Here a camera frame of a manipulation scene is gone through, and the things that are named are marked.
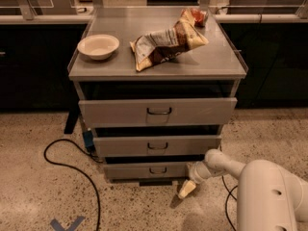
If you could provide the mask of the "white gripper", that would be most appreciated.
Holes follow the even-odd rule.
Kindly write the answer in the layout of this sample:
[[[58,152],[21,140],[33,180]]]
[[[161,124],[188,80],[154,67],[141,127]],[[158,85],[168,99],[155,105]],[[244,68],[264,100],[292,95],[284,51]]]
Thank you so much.
[[[202,161],[188,163],[188,173],[191,180],[186,180],[181,187],[178,197],[184,199],[195,188],[196,184],[201,184],[203,181],[212,177],[210,170]]]

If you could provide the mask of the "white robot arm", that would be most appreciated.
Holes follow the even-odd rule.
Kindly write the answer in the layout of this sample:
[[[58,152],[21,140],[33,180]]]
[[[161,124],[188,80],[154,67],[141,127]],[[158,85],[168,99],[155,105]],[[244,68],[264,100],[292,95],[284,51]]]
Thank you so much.
[[[188,164],[188,172],[181,199],[211,177],[229,174],[238,180],[237,231],[297,231],[300,222],[308,221],[308,182],[278,164],[244,164],[210,149],[202,161]]]

